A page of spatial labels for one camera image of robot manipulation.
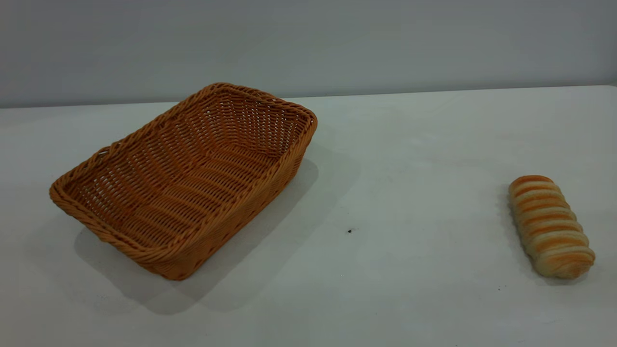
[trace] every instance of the bread roll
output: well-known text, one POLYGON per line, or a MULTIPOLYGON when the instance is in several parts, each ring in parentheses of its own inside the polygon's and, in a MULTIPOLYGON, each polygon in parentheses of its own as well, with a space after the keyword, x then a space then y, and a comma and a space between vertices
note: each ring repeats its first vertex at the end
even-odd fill
POLYGON ((544 176, 523 176, 510 185, 516 226, 534 268, 543 276, 577 278, 595 254, 561 189, 544 176))

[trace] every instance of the wicker weave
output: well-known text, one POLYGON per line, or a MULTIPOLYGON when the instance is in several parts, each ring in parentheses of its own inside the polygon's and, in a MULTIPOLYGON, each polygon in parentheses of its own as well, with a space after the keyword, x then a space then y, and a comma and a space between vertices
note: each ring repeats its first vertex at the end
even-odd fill
POLYGON ((317 127, 263 91, 210 85, 51 186, 51 199, 145 269, 189 277, 296 175, 317 127))

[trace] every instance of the rectangular basket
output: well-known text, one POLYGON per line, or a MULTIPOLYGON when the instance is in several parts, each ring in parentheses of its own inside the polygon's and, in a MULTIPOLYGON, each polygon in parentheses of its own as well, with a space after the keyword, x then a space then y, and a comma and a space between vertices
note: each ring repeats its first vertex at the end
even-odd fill
POLYGON ((296 175, 310 110, 210 85, 54 182, 51 199, 140 266, 189 277, 296 175))

